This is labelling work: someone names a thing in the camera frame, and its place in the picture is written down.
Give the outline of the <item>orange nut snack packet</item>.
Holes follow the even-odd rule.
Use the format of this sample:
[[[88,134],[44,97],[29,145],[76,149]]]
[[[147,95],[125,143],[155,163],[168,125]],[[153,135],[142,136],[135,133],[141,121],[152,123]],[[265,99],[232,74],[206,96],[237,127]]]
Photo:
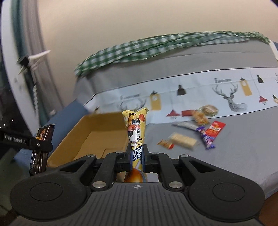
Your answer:
[[[201,111],[198,111],[198,110],[192,111],[192,116],[198,125],[209,124],[209,120],[207,119],[206,115],[204,113],[202,113]]]

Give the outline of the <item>dark brown chocolate bar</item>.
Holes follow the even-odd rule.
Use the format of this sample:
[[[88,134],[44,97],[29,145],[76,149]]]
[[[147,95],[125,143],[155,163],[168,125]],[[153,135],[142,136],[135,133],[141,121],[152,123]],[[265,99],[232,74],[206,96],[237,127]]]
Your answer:
[[[55,124],[49,124],[39,128],[36,139],[39,143],[36,144],[36,150],[32,152],[29,174],[30,176],[38,175],[46,171],[48,154],[52,151],[52,137],[55,129]]]

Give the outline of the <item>yellow cartoon snack packet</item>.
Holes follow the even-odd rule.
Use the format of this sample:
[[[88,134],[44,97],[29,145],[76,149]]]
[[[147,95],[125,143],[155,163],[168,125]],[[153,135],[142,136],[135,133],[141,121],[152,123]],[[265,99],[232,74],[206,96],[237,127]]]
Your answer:
[[[137,112],[125,110],[122,112],[126,124],[129,144],[131,146],[131,166],[132,169],[126,173],[124,181],[127,183],[143,183],[148,179],[143,172],[142,154],[146,130],[147,108]]]

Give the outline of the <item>brown cardboard box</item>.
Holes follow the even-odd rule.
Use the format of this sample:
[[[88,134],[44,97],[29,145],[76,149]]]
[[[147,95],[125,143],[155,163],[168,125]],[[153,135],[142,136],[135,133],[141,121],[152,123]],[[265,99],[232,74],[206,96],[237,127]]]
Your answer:
[[[48,158],[47,166],[56,168],[88,154],[104,158],[111,152],[124,152],[128,143],[121,112],[88,114],[60,142]]]

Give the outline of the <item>white wall hook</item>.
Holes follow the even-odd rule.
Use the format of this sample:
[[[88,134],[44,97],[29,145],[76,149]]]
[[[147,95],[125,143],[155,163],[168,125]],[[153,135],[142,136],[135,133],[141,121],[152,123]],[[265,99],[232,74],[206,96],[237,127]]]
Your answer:
[[[51,52],[50,50],[46,50],[46,51],[43,51],[43,52],[35,54],[35,55],[27,56],[29,59],[29,66],[28,66],[28,68],[21,66],[21,69],[18,74],[23,73],[26,69],[30,69],[31,71],[34,71],[38,67],[38,65],[43,60],[45,60],[47,54],[49,54],[50,52]]]

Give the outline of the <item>clear green snack packet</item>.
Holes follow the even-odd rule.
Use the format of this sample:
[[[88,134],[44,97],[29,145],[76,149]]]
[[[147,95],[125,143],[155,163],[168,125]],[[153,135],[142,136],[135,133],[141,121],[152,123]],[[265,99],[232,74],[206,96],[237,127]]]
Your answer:
[[[219,110],[215,106],[207,104],[201,107],[201,112],[206,116],[213,117],[218,114]]]

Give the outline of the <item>grey printed sofa cover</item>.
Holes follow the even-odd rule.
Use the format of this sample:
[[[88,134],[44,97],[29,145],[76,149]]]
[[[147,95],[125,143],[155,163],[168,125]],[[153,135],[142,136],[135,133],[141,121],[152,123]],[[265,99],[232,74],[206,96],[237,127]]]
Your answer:
[[[150,151],[190,120],[181,111],[210,104],[210,121],[226,124],[214,141],[190,153],[258,183],[266,196],[277,191],[277,45],[261,41],[173,50],[152,59],[109,64],[79,78],[78,101],[98,114],[148,108],[145,141]]]

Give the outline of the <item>white door frame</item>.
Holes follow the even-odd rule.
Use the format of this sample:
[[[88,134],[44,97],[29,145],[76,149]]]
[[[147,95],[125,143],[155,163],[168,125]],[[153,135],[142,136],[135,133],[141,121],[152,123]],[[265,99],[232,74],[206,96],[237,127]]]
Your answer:
[[[21,66],[17,63],[19,56],[15,45],[15,38],[12,27],[12,3],[3,1],[1,8],[1,47],[3,61],[7,78],[20,110],[30,133],[34,135],[39,128],[39,120],[36,115],[25,79],[19,74]]]

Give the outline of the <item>red snack packet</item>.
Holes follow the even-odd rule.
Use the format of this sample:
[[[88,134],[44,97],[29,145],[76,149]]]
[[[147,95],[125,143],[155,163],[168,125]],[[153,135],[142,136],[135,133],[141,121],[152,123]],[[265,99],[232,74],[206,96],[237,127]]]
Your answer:
[[[184,111],[181,111],[181,115],[182,117],[191,117],[193,116],[195,110],[184,110]]]
[[[212,141],[218,136],[221,130],[226,126],[225,123],[214,121],[210,127],[205,131],[205,133],[210,137]]]

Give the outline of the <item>flat red snack packet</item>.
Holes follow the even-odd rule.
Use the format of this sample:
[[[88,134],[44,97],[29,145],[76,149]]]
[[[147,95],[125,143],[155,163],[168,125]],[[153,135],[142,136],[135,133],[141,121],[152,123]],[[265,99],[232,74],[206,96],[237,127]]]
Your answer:
[[[181,115],[182,117],[191,117],[193,116],[195,110],[184,110],[184,111],[181,111]]]

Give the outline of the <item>purple snack packet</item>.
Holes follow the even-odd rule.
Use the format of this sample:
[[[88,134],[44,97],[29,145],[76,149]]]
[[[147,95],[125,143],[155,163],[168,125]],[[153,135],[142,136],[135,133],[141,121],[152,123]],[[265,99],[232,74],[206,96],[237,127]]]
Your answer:
[[[213,141],[211,140],[211,138],[205,132],[205,128],[204,127],[198,127],[197,128],[197,132],[200,133],[200,136],[201,136],[201,138],[202,138],[202,140],[203,140],[203,142],[205,144],[206,150],[215,148],[215,145],[213,144]]]

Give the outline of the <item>green checkered cloth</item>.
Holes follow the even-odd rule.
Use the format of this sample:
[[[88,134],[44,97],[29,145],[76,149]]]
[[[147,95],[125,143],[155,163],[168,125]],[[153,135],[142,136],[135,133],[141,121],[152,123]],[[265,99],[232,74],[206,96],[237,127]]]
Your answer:
[[[176,49],[241,43],[252,39],[270,43],[268,37],[257,31],[200,31],[158,35],[102,49],[79,63],[74,73],[77,78],[81,78],[109,64],[143,61]]]

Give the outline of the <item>grey curtain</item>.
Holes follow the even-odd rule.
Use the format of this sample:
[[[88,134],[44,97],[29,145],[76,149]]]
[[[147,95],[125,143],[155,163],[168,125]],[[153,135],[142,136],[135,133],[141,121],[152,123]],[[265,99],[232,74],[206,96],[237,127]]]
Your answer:
[[[19,58],[47,50],[42,37],[38,1],[11,1],[11,19]],[[44,56],[33,69],[25,69],[23,76],[39,125],[42,126],[64,107],[48,58]]]

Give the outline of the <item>silver striped snack packet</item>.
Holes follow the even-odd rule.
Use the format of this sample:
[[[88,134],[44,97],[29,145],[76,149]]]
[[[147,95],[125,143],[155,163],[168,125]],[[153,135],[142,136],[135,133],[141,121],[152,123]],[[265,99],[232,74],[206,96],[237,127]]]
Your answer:
[[[187,128],[187,129],[193,130],[193,131],[197,131],[199,128],[199,126],[194,125],[190,122],[176,122],[173,125],[177,126],[177,127],[181,127],[181,128]]]

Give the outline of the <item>beige cracker packet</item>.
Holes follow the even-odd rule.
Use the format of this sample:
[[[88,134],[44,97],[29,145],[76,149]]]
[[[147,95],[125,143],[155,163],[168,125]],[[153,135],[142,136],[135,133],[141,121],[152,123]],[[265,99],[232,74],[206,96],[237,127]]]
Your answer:
[[[179,133],[172,133],[169,140],[176,145],[182,146],[187,149],[193,149],[197,144],[197,140]]]

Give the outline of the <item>small orange candy packet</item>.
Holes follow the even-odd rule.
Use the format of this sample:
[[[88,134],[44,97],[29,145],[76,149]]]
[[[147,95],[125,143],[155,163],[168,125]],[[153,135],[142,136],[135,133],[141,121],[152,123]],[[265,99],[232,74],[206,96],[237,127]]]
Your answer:
[[[160,146],[163,146],[164,148],[166,148],[168,150],[171,150],[171,149],[174,148],[174,143],[170,142],[169,140],[162,139],[157,144],[160,145]]]

